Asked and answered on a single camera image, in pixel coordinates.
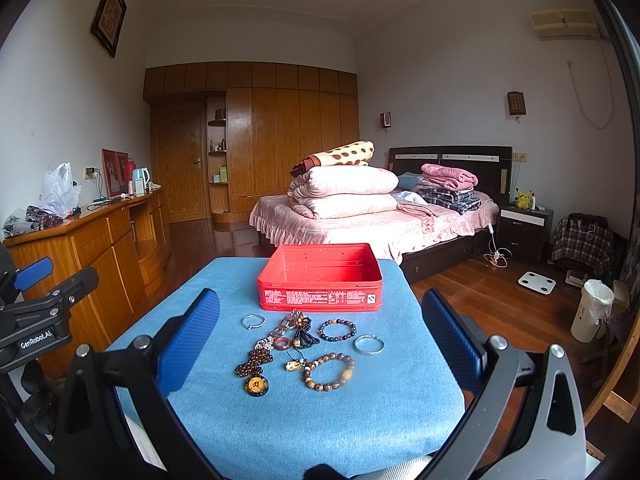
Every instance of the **wooden chair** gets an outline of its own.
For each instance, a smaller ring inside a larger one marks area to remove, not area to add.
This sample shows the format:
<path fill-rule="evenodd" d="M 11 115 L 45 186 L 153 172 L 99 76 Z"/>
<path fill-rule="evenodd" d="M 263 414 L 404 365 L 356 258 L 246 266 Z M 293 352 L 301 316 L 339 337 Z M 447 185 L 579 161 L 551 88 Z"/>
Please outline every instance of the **wooden chair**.
<path fill-rule="evenodd" d="M 634 323 L 631 327 L 631 332 L 626 339 L 626 342 L 622 348 L 622 352 L 620 353 L 620 356 L 618 357 L 613 370 L 609 374 L 609 377 L 607 377 L 607 379 L 605 380 L 596 397 L 584 412 L 585 428 L 593 420 L 593 417 L 596 415 L 596 413 L 598 413 L 598 410 L 600 410 L 602 406 L 606 406 L 607 408 L 609 408 L 627 424 L 634 416 L 636 408 L 638 407 L 638 403 L 640 402 L 640 384 L 639 389 L 631 402 L 627 402 L 625 399 L 620 397 L 616 392 L 613 391 L 613 388 L 615 388 L 616 384 L 618 384 L 618 380 L 620 380 L 622 372 L 624 372 L 629 359 L 631 359 L 631 356 L 633 355 L 634 350 L 638 345 L 639 339 L 640 308 L 636 311 L 636 318 L 634 319 Z M 587 441 L 587 453 L 598 460 L 604 459 L 604 453 L 589 441 Z"/>

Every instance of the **red box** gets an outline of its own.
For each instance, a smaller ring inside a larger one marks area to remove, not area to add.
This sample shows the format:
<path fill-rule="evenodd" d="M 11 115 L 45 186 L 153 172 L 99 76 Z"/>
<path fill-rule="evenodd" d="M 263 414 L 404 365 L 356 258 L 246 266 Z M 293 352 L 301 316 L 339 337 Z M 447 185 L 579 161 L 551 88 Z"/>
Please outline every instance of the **red box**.
<path fill-rule="evenodd" d="M 369 244 L 281 245 L 258 276 L 264 310 L 368 312 L 382 303 Z"/>

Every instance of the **plaid cloth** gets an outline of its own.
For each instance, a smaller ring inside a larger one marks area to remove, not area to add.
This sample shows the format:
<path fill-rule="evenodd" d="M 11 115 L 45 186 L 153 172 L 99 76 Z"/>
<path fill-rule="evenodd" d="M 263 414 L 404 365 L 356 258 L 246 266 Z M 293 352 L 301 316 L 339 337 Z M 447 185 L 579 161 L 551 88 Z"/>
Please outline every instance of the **plaid cloth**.
<path fill-rule="evenodd" d="M 595 223 L 586 224 L 571 217 L 562 220 L 554 233 L 551 260 L 571 258 L 604 274 L 613 263 L 613 233 Z"/>
<path fill-rule="evenodd" d="M 425 196 L 431 196 L 434 198 L 449 200 L 449 202 L 471 200 L 476 197 L 473 189 L 468 189 L 466 191 L 451 191 L 449 189 L 444 189 L 443 187 L 420 187 L 417 192 L 422 198 Z"/>
<path fill-rule="evenodd" d="M 443 198 L 443 197 L 431 194 L 430 192 L 424 192 L 421 189 L 419 189 L 416 193 L 420 195 L 424 199 L 424 201 L 429 204 L 435 204 L 442 207 L 446 207 L 447 209 L 456 211 L 461 215 L 466 213 L 467 211 L 475 211 L 480 207 L 480 199 L 476 198 L 476 196 L 473 194 L 473 191 L 471 192 L 472 198 L 465 198 L 464 200 L 451 200 L 450 198 Z"/>

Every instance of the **yellow plush toy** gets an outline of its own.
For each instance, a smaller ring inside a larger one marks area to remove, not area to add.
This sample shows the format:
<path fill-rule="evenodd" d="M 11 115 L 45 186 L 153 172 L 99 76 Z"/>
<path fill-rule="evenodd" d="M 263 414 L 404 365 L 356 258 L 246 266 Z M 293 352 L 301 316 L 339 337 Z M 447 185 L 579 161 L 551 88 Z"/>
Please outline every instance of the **yellow plush toy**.
<path fill-rule="evenodd" d="M 518 192 L 516 207 L 518 209 L 529 209 L 529 204 L 531 203 L 531 190 L 520 191 L 518 188 L 516 188 L 516 191 Z"/>

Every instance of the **bed headboard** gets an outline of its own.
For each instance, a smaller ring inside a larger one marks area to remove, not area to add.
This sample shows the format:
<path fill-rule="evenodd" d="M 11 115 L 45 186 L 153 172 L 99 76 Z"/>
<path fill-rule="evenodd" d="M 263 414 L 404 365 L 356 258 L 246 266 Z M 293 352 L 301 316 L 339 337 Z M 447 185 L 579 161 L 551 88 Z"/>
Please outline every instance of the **bed headboard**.
<path fill-rule="evenodd" d="M 425 163 L 462 168 L 478 177 L 476 189 L 495 203 L 509 202 L 511 189 L 511 146 L 410 146 L 390 148 L 387 168 L 396 175 L 421 173 Z"/>

